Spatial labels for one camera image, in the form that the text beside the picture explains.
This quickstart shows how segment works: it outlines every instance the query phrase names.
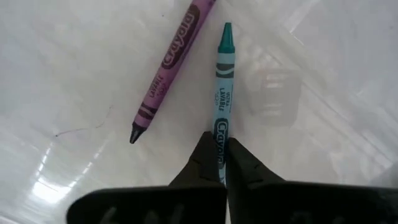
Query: crayola logo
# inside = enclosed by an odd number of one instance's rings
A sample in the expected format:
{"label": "crayola logo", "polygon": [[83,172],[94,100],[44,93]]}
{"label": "crayola logo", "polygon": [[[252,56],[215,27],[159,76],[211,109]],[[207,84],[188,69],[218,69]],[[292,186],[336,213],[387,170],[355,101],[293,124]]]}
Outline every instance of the crayola logo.
{"label": "crayola logo", "polygon": [[196,5],[191,4],[173,38],[173,42],[171,43],[166,56],[163,58],[162,67],[164,69],[171,69],[180,60],[198,25],[199,16],[199,8]]}
{"label": "crayola logo", "polygon": [[214,124],[213,139],[217,144],[217,158],[218,168],[224,167],[224,148],[228,140],[228,120],[225,118],[218,118]]}

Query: white table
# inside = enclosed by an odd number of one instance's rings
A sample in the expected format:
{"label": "white table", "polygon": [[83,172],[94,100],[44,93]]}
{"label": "white table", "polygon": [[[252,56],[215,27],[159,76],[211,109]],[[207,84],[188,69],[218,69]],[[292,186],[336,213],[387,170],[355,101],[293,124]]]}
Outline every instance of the white table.
{"label": "white table", "polygon": [[218,0],[154,122],[129,144],[189,4],[0,2],[1,223],[61,223],[92,190],[168,184],[211,129],[227,21],[232,136],[285,179],[398,187],[396,0]]}

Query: teal crayon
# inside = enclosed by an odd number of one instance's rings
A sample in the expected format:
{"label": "teal crayon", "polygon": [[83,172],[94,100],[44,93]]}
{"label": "teal crayon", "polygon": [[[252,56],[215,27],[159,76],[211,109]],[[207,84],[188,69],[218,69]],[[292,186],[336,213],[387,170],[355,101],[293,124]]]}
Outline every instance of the teal crayon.
{"label": "teal crayon", "polygon": [[228,131],[231,124],[232,94],[234,88],[235,46],[232,25],[227,22],[218,46],[216,66],[216,91],[213,115],[213,138],[218,150],[220,182],[225,181],[225,154],[228,148]]}

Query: scratch mark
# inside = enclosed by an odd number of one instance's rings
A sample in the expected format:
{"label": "scratch mark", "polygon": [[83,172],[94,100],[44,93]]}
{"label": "scratch mark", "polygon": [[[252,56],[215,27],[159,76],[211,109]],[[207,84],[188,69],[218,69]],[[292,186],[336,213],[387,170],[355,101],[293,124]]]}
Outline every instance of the scratch mark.
{"label": "scratch mark", "polygon": [[[101,124],[95,126],[93,129],[100,128],[100,127],[102,127],[105,124],[106,119],[108,118],[109,114],[111,113],[112,107],[113,107],[113,105],[111,105],[109,107],[108,113],[106,114],[104,121]],[[61,133],[56,134],[55,137],[57,138],[57,137],[59,137],[59,136],[61,136],[63,134],[67,134],[67,133],[71,133],[71,132],[77,132],[77,131],[83,131],[83,130],[89,130],[89,129],[91,129],[91,128],[78,128],[78,129],[73,129],[73,130],[69,130],[69,131],[62,131]]]}

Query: crayon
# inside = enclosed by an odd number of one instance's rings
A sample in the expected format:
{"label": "crayon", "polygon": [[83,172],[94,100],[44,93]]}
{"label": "crayon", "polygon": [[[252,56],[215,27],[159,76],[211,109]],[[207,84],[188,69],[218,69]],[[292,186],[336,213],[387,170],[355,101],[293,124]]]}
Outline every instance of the crayon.
{"label": "crayon", "polygon": [[213,116],[213,139],[218,150],[218,172],[220,182],[225,181],[225,154],[228,148],[228,129],[231,124],[232,94],[234,87],[235,46],[232,26],[227,22],[224,27],[216,66],[216,91]]}
{"label": "crayon", "polygon": [[193,0],[134,118],[130,143],[146,131],[216,0]]}

